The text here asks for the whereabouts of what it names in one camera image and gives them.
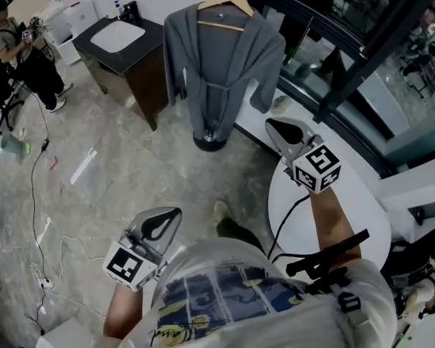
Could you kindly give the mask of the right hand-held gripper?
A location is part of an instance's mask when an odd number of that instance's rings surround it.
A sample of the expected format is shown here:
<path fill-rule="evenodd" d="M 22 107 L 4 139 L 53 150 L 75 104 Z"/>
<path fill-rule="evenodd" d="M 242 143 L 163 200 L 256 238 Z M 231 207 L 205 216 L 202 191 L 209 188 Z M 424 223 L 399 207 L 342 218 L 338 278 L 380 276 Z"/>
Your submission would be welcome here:
<path fill-rule="evenodd" d="M 269 117 L 265 130 L 281 156 L 284 172 L 298 185 L 319 194 L 339 179 L 340 159 L 306 123 Z"/>

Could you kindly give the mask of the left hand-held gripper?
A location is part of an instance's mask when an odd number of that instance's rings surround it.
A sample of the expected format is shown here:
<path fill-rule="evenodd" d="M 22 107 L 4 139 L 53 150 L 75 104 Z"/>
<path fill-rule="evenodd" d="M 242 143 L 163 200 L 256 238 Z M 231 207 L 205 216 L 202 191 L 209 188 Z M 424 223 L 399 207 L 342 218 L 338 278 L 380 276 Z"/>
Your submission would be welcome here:
<path fill-rule="evenodd" d="M 178 207 L 156 207 L 134 217 L 110 246 L 104 272 L 132 291 L 157 277 L 167 265 L 165 255 L 182 221 Z"/>

